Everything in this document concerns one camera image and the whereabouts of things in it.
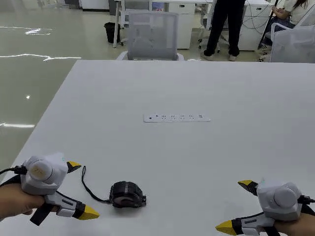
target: glossy floor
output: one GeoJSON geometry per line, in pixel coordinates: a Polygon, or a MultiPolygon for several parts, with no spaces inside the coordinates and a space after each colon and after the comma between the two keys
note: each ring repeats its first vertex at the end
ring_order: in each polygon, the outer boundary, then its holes
{"type": "MultiPolygon", "coordinates": [[[[126,50],[107,43],[110,21],[109,13],[56,8],[52,0],[0,1],[0,169],[12,164],[77,58],[115,59],[126,50]]],[[[194,27],[190,50],[179,51],[185,60],[201,60],[198,15],[194,27]]],[[[216,59],[227,60],[226,51],[216,59]]]]}

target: tape measure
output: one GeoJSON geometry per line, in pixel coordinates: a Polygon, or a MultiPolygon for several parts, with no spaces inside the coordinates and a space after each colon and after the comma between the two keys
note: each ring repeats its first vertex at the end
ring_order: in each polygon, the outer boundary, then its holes
{"type": "Polygon", "coordinates": [[[81,182],[85,187],[86,191],[91,195],[95,200],[111,204],[116,208],[138,208],[144,207],[147,204],[147,197],[143,195],[142,190],[138,187],[137,184],[133,182],[120,181],[114,183],[110,189],[109,199],[102,200],[98,198],[84,183],[84,176],[86,172],[86,166],[82,169],[82,178],[81,182]]]}

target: desk leg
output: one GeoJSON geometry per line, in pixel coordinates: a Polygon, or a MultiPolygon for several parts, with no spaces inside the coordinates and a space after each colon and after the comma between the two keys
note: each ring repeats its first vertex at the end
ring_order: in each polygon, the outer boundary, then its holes
{"type": "Polygon", "coordinates": [[[116,46],[117,46],[118,24],[119,24],[119,1],[116,1],[116,19],[115,19],[115,32],[114,32],[113,48],[116,48],[116,46]]]}

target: white shirt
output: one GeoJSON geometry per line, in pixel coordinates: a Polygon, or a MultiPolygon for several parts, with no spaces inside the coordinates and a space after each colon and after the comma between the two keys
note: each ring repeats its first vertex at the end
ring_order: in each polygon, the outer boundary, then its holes
{"type": "Polygon", "coordinates": [[[315,0],[308,0],[307,5],[298,6],[294,8],[293,6],[296,4],[296,0],[285,0],[283,8],[291,12],[290,22],[294,25],[299,23],[299,21],[303,18],[303,16],[308,12],[308,10],[315,4],[315,0]]]}

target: trash bin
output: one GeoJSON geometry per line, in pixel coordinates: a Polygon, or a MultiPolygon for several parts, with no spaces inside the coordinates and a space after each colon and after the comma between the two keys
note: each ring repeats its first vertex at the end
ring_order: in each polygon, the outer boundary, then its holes
{"type": "MultiPolygon", "coordinates": [[[[107,41],[109,43],[114,43],[114,33],[115,33],[115,23],[108,22],[104,25],[107,34],[107,41]]],[[[117,34],[117,43],[120,42],[120,24],[118,24],[118,34],[117,34]]]]}

